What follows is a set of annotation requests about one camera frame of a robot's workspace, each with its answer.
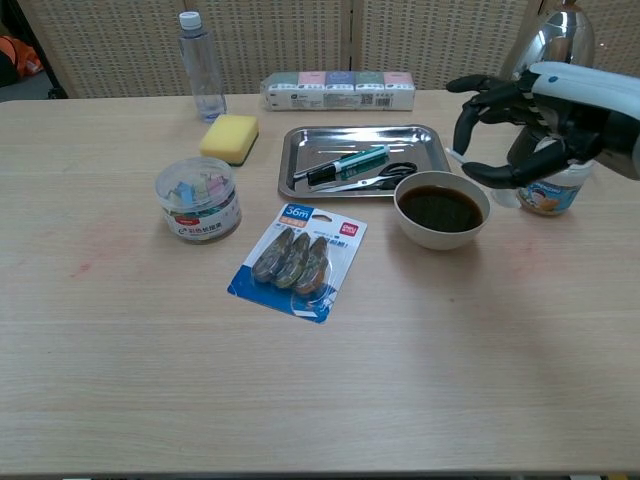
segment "woven wall panel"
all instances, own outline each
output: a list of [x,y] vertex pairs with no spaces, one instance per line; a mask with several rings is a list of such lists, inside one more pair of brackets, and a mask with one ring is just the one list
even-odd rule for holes
[[225,86],[257,93],[277,71],[349,68],[349,0],[187,0],[214,32]]
[[594,67],[640,76],[640,1],[579,0],[596,37]]
[[180,60],[182,0],[21,0],[72,97],[189,93]]
[[356,0],[354,69],[408,70],[418,88],[497,74],[527,0]]

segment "stainless steel tray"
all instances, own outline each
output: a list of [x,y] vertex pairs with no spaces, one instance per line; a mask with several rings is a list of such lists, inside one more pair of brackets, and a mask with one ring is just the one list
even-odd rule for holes
[[384,165],[363,172],[349,180],[324,183],[332,187],[374,177],[389,163],[413,162],[419,172],[451,171],[438,134],[424,125],[368,127],[300,127],[284,137],[278,190],[292,198],[391,197],[393,190],[350,190],[312,192],[306,179],[296,183],[293,174],[342,155],[389,145],[391,154]]

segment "floor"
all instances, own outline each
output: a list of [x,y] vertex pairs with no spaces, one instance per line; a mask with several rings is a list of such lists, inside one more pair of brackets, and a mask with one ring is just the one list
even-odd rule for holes
[[23,78],[20,82],[0,88],[0,102],[9,100],[45,100],[49,94],[51,82],[45,72],[33,77]]

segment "yellow sponge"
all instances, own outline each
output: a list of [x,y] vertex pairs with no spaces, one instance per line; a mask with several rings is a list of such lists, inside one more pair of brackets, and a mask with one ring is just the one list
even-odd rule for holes
[[242,165],[258,137],[258,119],[251,115],[220,115],[200,142],[204,157]]

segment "scissors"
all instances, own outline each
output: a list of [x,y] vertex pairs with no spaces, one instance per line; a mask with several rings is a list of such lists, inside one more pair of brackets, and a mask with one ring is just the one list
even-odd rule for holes
[[358,180],[357,182],[347,183],[346,185],[338,185],[337,187],[318,188],[312,191],[319,193],[331,193],[370,188],[376,188],[377,190],[393,190],[396,188],[398,183],[400,183],[400,180],[408,175],[416,173],[417,171],[418,167],[416,167],[415,163],[392,163],[383,168],[376,177]]

